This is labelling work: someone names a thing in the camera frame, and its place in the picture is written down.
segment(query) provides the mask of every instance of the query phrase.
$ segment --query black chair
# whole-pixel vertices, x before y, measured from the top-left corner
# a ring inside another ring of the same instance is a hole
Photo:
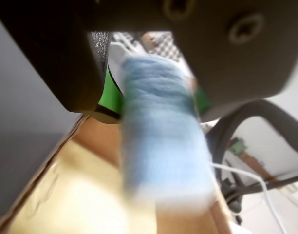
[[[284,137],[285,141],[296,152],[298,152],[298,122],[276,105],[266,100],[258,100],[248,103],[231,114],[221,118],[219,122],[206,134],[206,139],[212,153],[214,163],[223,163],[228,142],[233,136],[235,130],[243,121],[250,117],[264,118],[280,135]],[[215,173],[229,208],[236,213],[241,211],[241,201],[243,195],[262,191],[259,183],[245,185],[236,173],[232,173],[233,182],[229,179],[225,179],[224,181],[222,180],[221,169],[216,169]],[[267,182],[267,189],[270,190],[282,187],[297,181],[298,175],[275,182]]]

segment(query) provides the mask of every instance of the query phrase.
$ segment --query gray panel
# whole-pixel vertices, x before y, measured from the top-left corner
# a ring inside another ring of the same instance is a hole
[[[59,103],[0,22],[0,217],[78,116]]]

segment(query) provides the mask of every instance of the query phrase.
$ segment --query white cable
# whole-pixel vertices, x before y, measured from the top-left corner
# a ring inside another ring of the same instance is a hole
[[[273,204],[272,204],[272,202],[270,200],[266,183],[264,182],[264,180],[261,177],[259,177],[258,175],[255,175],[253,173],[250,173],[250,172],[241,170],[241,169],[237,169],[237,168],[233,168],[233,167],[228,167],[226,165],[221,165],[221,164],[217,164],[217,163],[211,163],[211,164],[215,168],[220,168],[220,169],[223,169],[223,170],[227,170],[227,171],[239,173],[239,174],[242,174],[244,176],[248,176],[248,177],[251,177],[251,178],[257,180],[261,184],[261,186],[262,186],[262,189],[263,189],[264,194],[265,194],[265,197],[266,197],[266,202],[268,204],[268,207],[269,207],[272,215],[274,216],[276,222],[279,224],[282,233],[283,234],[287,234],[287,231],[286,231],[284,225],[282,224],[282,222],[281,222],[281,220],[279,218],[279,215],[276,212],[276,210],[275,210],[275,208],[274,208],[274,206],[273,206]]]

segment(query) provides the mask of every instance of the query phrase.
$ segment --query screw hole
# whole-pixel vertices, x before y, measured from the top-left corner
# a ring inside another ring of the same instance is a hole
[[[244,44],[255,38],[264,26],[264,17],[253,13],[239,18],[229,29],[229,41],[233,44]]]

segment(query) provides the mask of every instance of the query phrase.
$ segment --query blurry blue object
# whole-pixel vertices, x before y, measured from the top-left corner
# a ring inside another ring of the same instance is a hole
[[[133,197],[186,202],[213,199],[210,154],[181,70],[159,56],[123,63],[124,188]]]

